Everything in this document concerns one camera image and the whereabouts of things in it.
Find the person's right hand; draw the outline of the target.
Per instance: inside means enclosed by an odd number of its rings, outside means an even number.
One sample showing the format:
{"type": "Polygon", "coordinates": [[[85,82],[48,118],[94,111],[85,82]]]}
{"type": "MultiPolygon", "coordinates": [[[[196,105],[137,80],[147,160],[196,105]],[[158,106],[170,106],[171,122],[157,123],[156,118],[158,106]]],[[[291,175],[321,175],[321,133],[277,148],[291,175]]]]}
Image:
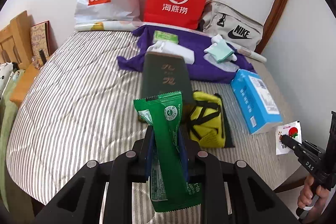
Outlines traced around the person's right hand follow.
{"type": "MultiPolygon", "coordinates": [[[[311,189],[313,183],[314,183],[314,178],[312,175],[309,174],[306,177],[303,189],[301,190],[298,196],[297,205],[299,208],[303,209],[306,206],[311,206],[313,202],[313,197],[314,197],[314,193],[311,189]]],[[[315,203],[315,205],[310,211],[311,213],[313,211],[321,213],[326,205],[330,191],[319,185],[315,191],[315,194],[319,196],[319,199],[317,200],[317,202],[315,203]]]]}

